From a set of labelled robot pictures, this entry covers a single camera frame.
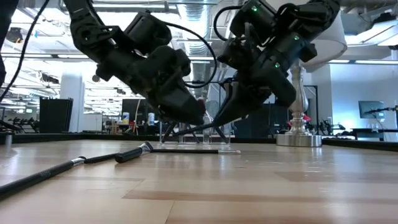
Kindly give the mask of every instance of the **ceiling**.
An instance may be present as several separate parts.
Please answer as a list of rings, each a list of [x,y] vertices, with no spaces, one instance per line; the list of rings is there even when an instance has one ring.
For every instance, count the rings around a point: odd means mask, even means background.
[[[114,0],[107,0],[107,3],[112,3]],[[20,27],[27,30],[30,27],[32,18],[36,15],[42,0],[20,0],[20,8],[16,11],[12,18],[11,27]],[[87,111],[103,112],[105,114],[118,114],[121,110],[121,99],[122,98],[137,98],[139,96],[133,94],[131,90],[124,83],[116,78],[112,78],[109,82],[93,82],[92,76],[95,74],[96,65],[88,59],[79,58],[81,53],[75,48],[73,40],[70,36],[69,25],[70,18],[68,14],[63,11],[62,7],[59,7],[57,0],[51,0],[52,4],[42,14],[39,22],[35,26],[34,33],[29,40],[27,53],[29,54],[40,54],[32,55],[24,60],[23,68],[19,74],[18,79],[15,82],[15,88],[11,88],[10,94],[7,96],[8,100],[4,101],[6,106],[12,106],[22,101],[34,101],[36,102],[38,97],[58,97],[60,91],[60,85],[45,82],[44,76],[50,76],[58,80],[61,79],[62,73],[70,66],[79,66],[82,74],[86,81],[86,102],[85,108]],[[164,11],[164,5],[156,5],[158,3],[150,4],[130,4],[118,6],[115,4],[101,3],[99,0],[95,1],[95,7],[98,11],[99,16],[102,18],[106,25],[117,25],[120,28],[126,28],[132,21],[137,11],[143,11],[146,8],[151,8],[153,11]],[[201,10],[200,13],[196,13],[197,20],[193,20],[195,11],[194,7],[188,4],[182,3],[192,2],[203,2],[202,6],[197,5],[197,9]],[[215,33],[213,27],[213,18],[216,12],[222,7],[242,4],[242,1],[238,0],[173,0],[168,1],[169,12],[168,13],[153,13],[154,16],[167,22],[186,26],[195,32],[205,36],[205,39],[211,44],[213,50],[217,53],[221,52],[223,42],[220,41]],[[367,18],[372,19],[373,14],[369,12],[378,10],[380,8],[388,7],[394,9],[397,1],[344,1],[343,8],[347,14],[353,14],[357,20],[364,22]],[[357,12],[363,11],[363,9],[369,9],[362,12],[359,16]],[[228,27],[233,17],[234,12],[229,11],[220,16],[217,23],[217,28],[224,36],[230,35]],[[177,30],[170,28],[173,35],[174,47],[179,46],[184,49],[186,53],[192,57],[193,60],[193,72],[189,76],[189,80],[204,80],[208,78],[208,74],[212,69],[213,62],[209,58],[209,53],[206,49],[201,51],[195,51],[196,48],[203,47],[192,36]],[[21,51],[22,44],[14,44],[10,41],[6,41],[1,52],[4,53],[15,53],[18,54]],[[42,58],[43,54],[47,55],[66,55],[79,54],[77,58]],[[341,57],[343,59],[382,59],[390,55],[390,50],[386,46],[378,46],[377,44],[361,47],[350,47],[348,51]],[[15,69],[17,67],[18,58],[5,57],[5,64],[7,69],[6,83],[10,82]],[[225,78],[225,74],[232,74],[227,72],[226,68],[219,69],[215,81],[220,78]],[[120,93],[117,90],[123,90],[125,94]],[[208,92],[208,88],[193,91],[196,96],[205,96]]]

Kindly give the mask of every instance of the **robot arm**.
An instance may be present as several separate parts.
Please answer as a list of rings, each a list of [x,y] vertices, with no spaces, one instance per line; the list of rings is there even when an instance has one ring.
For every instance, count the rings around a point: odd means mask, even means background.
[[[215,126],[258,110],[272,93],[278,104],[289,107],[296,92],[287,70],[298,59],[307,62],[317,56],[311,41],[332,25],[339,10],[339,0],[288,3],[278,11],[262,0],[246,2],[230,27],[236,37],[225,42],[218,57],[237,72],[221,84],[226,98]]]
[[[167,46],[172,35],[149,12],[139,12],[126,30],[106,26],[90,0],[64,0],[70,13],[73,42],[95,61],[97,76],[112,76],[147,99],[163,120],[203,124],[205,108],[185,88],[190,60],[182,50]]]

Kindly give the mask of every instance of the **desk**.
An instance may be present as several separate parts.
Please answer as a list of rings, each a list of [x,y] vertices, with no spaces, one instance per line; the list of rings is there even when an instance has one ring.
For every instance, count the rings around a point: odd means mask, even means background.
[[[355,140],[358,138],[378,138],[384,141],[384,133],[398,133],[398,129],[378,129],[373,131],[371,128],[353,128]]]

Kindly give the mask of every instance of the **monitor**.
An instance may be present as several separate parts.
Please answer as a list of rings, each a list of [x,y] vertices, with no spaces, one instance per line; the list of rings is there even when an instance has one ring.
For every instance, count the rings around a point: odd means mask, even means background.
[[[383,119],[386,118],[385,111],[377,113],[368,113],[371,110],[383,109],[384,103],[382,101],[359,101],[359,114],[362,119]]]

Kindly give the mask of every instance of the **white column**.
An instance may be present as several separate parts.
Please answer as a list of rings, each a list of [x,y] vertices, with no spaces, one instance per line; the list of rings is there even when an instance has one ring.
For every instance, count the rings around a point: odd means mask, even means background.
[[[69,98],[73,99],[69,131],[82,132],[85,84],[81,70],[76,68],[75,65],[68,66],[62,73],[60,99]]]

